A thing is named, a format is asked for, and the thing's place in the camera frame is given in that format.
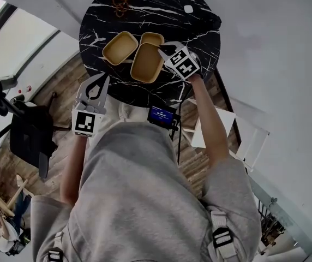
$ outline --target cable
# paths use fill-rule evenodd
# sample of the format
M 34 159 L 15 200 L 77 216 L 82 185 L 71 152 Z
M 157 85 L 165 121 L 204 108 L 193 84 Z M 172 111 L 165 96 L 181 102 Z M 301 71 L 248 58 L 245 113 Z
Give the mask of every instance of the cable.
M 180 119 L 179 119 L 179 141 L 178 141 L 178 165 L 179 165 L 179 160 L 180 160 L 180 143 L 182 141 L 182 122 L 181 122 L 181 119 L 182 119 L 182 117 L 181 117 L 182 104 L 187 99 L 187 97 L 188 97 L 189 93 L 191 92 L 191 90 L 193 90 L 192 86 L 191 86 L 191 88 L 189 88 L 189 90 L 185 94 L 183 100 L 179 104 L 179 116 L 180 116 Z

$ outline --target black buckle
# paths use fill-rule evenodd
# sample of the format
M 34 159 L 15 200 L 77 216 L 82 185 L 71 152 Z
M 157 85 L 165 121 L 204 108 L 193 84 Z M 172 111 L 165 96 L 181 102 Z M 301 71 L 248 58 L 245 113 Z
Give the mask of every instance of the black buckle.
M 63 262 L 63 251 L 58 248 L 52 248 L 48 251 L 48 261 L 52 262 Z
M 221 243 L 216 242 L 216 240 L 218 240 L 224 236 L 230 236 L 230 239 L 228 241 L 221 242 Z M 232 242 L 233 242 L 233 239 L 231 236 L 231 231 L 228 227 L 219 227 L 216 231 L 214 231 L 214 233 L 213 233 L 213 246 L 214 246 L 214 248 L 222 247 L 222 246 L 227 245 L 227 244 L 232 243 Z

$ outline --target strap buckle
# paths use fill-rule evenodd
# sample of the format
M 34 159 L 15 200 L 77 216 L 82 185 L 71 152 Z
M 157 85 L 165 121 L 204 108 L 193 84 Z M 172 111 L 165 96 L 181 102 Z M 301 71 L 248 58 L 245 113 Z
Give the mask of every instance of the strap buckle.
M 228 227 L 219 227 L 216 231 L 213 232 L 213 246 L 214 248 L 222 247 L 232 243 L 233 239 L 231 236 L 231 231 Z
M 48 251 L 48 261 L 52 261 L 52 262 L 63 262 L 63 251 L 58 248 L 52 248 Z

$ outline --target person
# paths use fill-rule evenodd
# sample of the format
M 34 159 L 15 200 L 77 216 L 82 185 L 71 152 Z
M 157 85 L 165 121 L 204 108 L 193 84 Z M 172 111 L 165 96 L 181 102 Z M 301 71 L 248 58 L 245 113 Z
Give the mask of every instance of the person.
M 21 187 L 23 184 L 21 176 L 16 175 L 16 178 L 18 187 Z M 33 194 L 31 192 L 23 189 L 16 199 L 14 217 L 7 221 L 3 218 L 2 211 L 0 210 L 0 252 L 8 253 L 18 240 L 21 219 L 29 207 L 32 196 Z
M 115 123 L 87 154 L 87 138 L 75 136 L 61 201 L 32 201 L 34 261 L 54 261 L 48 255 L 59 258 L 61 251 L 63 261 L 236 261 L 227 259 L 222 242 L 239 261 L 252 261 L 261 227 L 245 167 L 229 157 L 225 128 L 203 80 L 189 80 L 211 167 L 203 197 L 191 192 L 163 128 Z

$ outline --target electronic device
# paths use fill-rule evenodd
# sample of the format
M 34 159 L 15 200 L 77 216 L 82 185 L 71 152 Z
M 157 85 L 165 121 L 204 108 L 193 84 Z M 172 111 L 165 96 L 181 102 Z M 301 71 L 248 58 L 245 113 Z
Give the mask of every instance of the electronic device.
M 148 122 L 167 130 L 172 130 L 171 139 L 174 132 L 178 130 L 180 115 L 176 114 L 177 109 L 169 106 L 151 105 L 149 107 Z

